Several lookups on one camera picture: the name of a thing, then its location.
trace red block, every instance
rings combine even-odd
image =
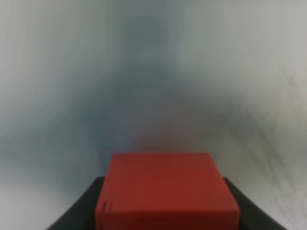
[[[97,230],[237,230],[240,211],[204,153],[115,154]]]

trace white wall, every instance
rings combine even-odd
[[[169,2],[162,23],[177,69],[123,86],[111,74],[120,7],[0,1],[0,228],[45,228],[105,173],[112,152],[154,133],[141,149],[210,151],[270,215],[304,229],[307,3]]]

